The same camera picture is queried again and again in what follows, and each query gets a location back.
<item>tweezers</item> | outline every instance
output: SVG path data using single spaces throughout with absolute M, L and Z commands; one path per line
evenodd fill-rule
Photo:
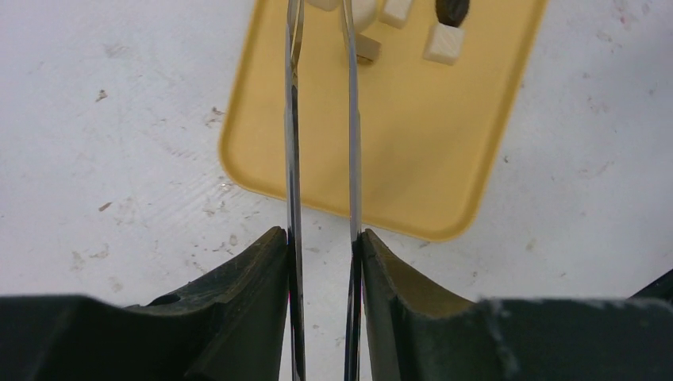
M 343 2 L 344 43 L 348 52 L 348 181 L 350 198 L 351 274 L 348 285 L 344 380 L 360 379 L 362 311 L 362 212 L 360 112 L 357 55 L 351 0 Z M 298 62 L 302 47 L 304 0 L 288 0 L 285 39 L 285 153 L 287 180 L 287 243 L 290 251 L 290 325 L 292 379 L 306 379 L 302 285 L 302 218 L 299 186 Z

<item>metal rod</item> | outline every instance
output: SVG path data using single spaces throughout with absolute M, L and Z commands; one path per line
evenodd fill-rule
M 302 206 L 299 189 L 298 75 L 302 47 L 304 0 L 289 0 L 285 39 L 285 157 L 287 182 L 287 244 L 290 253 L 290 326 L 292 379 L 306 380 L 304 290 L 302 277 Z
M 343 0 L 344 40 L 348 48 L 348 173 L 351 225 L 351 274 L 348 285 L 344 380 L 360 379 L 360 321 L 362 314 L 362 175 L 357 55 L 351 0 Z

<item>yellow tray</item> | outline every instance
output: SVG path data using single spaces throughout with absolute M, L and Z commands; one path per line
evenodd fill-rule
M 428 241 L 476 215 L 546 0 L 472 0 L 455 66 L 422 59 L 434 0 L 415 0 L 404 29 L 380 22 L 382 44 L 359 68 L 363 220 Z M 221 162 L 250 191 L 285 197 L 283 138 L 287 1 L 257 0 Z M 306 4 L 299 60 L 302 203 L 348 215 L 348 63 L 340 11 Z

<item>white table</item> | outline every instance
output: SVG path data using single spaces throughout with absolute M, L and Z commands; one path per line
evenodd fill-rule
M 0 293 L 146 303 L 284 225 L 216 155 L 252 6 L 0 2 Z M 475 224 L 377 233 L 472 299 L 626 297 L 670 270 L 671 19 L 668 0 L 551 0 Z M 306 210 L 304 234 L 308 376 L 338 380 L 348 222 Z

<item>black round object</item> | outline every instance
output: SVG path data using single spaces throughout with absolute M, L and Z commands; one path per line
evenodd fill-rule
M 441 24 L 458 28 L 470 9 L 470 0 L 436 0 L 435 11 Z

